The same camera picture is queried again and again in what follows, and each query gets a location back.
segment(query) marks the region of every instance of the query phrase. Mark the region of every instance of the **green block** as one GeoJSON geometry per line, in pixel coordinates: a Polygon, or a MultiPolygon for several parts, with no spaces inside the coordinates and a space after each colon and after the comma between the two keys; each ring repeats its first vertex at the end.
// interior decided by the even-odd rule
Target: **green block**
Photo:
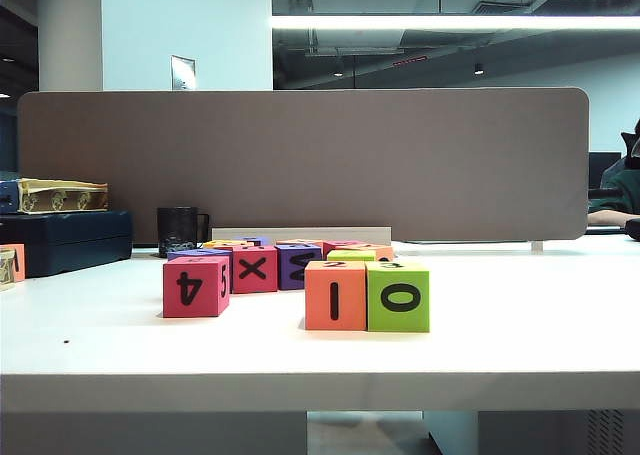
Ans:
{"type": "Polygon", "coordinates": [[[327,260],[331,262],[368,262],[376,259],[374,250],[331,250],[327,260]]]}
{"type": "Polygon", "coordinates": [[[429,271],[417,262],[367,262],[367,330],[429,331],[429,271]]]}

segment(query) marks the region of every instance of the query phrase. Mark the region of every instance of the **person's arm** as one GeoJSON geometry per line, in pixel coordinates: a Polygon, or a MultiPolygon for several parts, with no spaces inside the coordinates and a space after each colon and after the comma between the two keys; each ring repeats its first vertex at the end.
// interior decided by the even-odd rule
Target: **person's arm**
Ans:
{"type": "Polygon", "coordinates": [[[624,228],[628,220],[632,218],[640,218],[640,215],[633,213],[624,213],[617,210],[599,210],[587,215],[589,225],[617,225],[624,228]]]}

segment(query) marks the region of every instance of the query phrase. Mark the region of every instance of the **black mug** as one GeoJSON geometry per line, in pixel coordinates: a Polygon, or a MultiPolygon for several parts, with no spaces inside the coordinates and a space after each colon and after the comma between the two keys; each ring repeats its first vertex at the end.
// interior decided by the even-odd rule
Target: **black mug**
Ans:
{"type": "Polygon", "coordinates": [[[158,254],[191,250],[199,242],[206,242],[209,232],[209,215],[198,213],[197,207],[158,208],[158,254]]]}

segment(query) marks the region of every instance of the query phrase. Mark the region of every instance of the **purple block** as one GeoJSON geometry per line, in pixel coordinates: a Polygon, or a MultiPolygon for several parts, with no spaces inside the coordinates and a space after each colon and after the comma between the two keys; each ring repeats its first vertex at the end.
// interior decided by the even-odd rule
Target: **purple block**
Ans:
{"type": "Polygon", "coordinates": [[[167,252],[167,260],[171,261],[178,257],[229,257],[231,264],[231,250],[216,250],[214,248],[195,248],[193,250],[180,250],[178,252],[167,252]]]}
{"type": "Polygon", "coordinates": [[[269,239],[267,237],[242,237],[240,240],[246,240],[247,242],[251,242],[256,247],[269,245],[269,239]]]}
{"type": "Polygon", "coordinates": [[[304,288],[304,269],[311,260],[322,260],[317,245],[276,245],[278,250],[278,287],[280,290],[304,288]]]}

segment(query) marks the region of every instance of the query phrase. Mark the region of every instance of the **letter x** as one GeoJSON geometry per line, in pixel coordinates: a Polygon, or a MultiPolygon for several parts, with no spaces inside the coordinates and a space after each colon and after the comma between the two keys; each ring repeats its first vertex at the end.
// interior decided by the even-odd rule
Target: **letter x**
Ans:
{"type": "Polygon", "coordinates": [[[246,268],[246,270],[240,274],[240,278],[242,279],[247,277],[247,275],[249,275],[250,273],[255,273],[258,277],[264,280],[265,278],[267,278],[267,276],[263,272],[258,270],[258,267],[266,261],[267,259],[265,257],[262,257],[260,260],[258,260],[254,264],[251,264],[246,260],[240,260],[240,265],[246,268]]]}

